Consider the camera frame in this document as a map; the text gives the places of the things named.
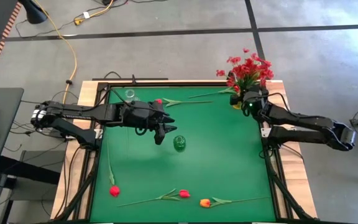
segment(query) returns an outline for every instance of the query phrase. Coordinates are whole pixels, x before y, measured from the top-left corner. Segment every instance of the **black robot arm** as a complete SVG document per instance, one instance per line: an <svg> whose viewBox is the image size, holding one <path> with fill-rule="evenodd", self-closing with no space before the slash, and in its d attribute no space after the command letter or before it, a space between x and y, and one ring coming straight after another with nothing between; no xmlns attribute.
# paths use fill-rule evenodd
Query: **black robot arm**
<svg viewBox="0 0 358 224"><path fill-rule="evenodd" d="M257 121L267 122L272 126L266 133L267 142L272 147L281 146L287 141L326 144L340 151L349 151L354 147L355 132L345 124L323 116L292 113L290 110L269 102L268 96L266 89L260 90L257 87L243 93L242 96L232 95L231 104L236 104L241 100L244 115L252 115ZM287 130L279 126L282 124L313 131Z"/></svg>
<svg viewBox="0 0 358 224"><path fill-rule="evenodd" d="M135 128L138 135L147 130L155 131L154 140L161 144L165 134L177 127L167 125L175 120L164 112L161 102L132 101L108 103L96 106L66 105L46 101L37 105L31 123L36 129L54 128L63 137L73 136L85 149L97 149L96 132L93 129L81 129L65 119L85 119L95 121L105 127Z"/></svg>

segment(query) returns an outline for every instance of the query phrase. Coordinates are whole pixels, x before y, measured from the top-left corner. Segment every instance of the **red flower bouquet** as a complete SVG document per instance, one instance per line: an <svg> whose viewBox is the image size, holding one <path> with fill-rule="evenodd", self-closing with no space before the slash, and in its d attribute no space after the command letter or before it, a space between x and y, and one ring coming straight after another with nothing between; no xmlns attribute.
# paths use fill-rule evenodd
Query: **red flower bouquet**
<svg viewBox="0 0 358 224"><path fill-rule="evenodd" d="M245 48L243 51L245 54L249 52ZM233 66L228 75L224 70L217 70L216 76L225 76L227 78L226 84L233 87L237 93L247 90L258 83L260 86L265 86L266 80L273 78L273 72L269 69L272 63L259 58L256 53L251 54L249 58L245 58L244 63L241 63L241 57L229 57L227 63L231 63Z"/></svg>

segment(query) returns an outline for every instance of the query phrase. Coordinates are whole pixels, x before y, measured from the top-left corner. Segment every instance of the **gray floor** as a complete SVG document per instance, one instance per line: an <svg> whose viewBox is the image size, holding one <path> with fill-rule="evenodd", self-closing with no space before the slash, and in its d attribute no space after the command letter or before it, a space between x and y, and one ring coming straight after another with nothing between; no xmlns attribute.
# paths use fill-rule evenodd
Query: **gray floor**
<svg viewBox="0 0 358 224"><path fill-rule="evenodd" d="M59 27L85 9L98 6L92 0L40 2ZM259 27L358 24L358 1L252 0L252 6ZM25 12L21 10L16 22L24 18ZM66 26L62 33L225 27L250 27L243 0L130 2L78 27ZM19 25L22 35L51 28L47 22ZM10 37L17 35L12 30ZM358 29L267 32L261 33L260 38L266 59L273 63L275 79L285 83L293 111L348 123L358 110ZM71 88L75 94L79 94L83 80L103 77L111 70L123 77L135 74L144 78L214 79L215 70L229 68L228 56L242 55L243 47L255 51L251 33L78 39L70 43L78 56L78 72ZM63 41L6 42L0 57L0 87L24 88L25 100L49 100L64 89L72 68L71 52ZM22 104L16 120L27 123L33 107ZM53 147L58 141L43 136L10 136L7 146L15 148L20 143L25 150L37 151ZM322 220L358 223L358 138L356 143L351 152L301 145L316 210ZM16 158L20 155L4 153ZM47 219L40 202L15 203L9 217L15 223Z"/></svg>

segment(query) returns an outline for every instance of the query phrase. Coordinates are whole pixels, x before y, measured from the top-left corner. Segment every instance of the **green table surface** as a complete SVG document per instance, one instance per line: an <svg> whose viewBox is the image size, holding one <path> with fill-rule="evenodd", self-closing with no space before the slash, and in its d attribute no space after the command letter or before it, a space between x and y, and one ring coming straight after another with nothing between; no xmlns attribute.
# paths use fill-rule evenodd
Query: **green table surface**
<svg viewBox="0 0 358 224"><path fill-rule="evenodd" d="M154 132L137 136L132 128L106 128L91 208L91 222L271 222L275 220L258 124L229 105L229 94L188 99L224 87L133 88L142 101L157 98L212 103L180 104L165 108L178 129L154 144ZM125 88L116 89L125 96ZM109 102L118 102L112 92ZM176 152L173 138L186 138ZM108 153L121 194L109 194ZM172 189L190 191L179 202L158 200L126 207L125 203L158 197ZM261 200L202 208L203 198Z"/></svg>

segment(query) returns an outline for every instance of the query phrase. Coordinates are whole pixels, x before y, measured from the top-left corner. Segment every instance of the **black desk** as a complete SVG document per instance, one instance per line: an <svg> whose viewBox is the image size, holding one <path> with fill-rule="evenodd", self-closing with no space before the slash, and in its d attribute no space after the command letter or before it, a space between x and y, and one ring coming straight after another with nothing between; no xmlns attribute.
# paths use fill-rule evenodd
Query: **black desk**
<svg viewBox="0 0 358 224"><path fill-rule="evenodd" d="M2 187L12 189L15 179L7 175L24 177L49 184L58 184L60 173L2 156L2 150L21 103L22 88L0 88L0 193Z"/></svg>

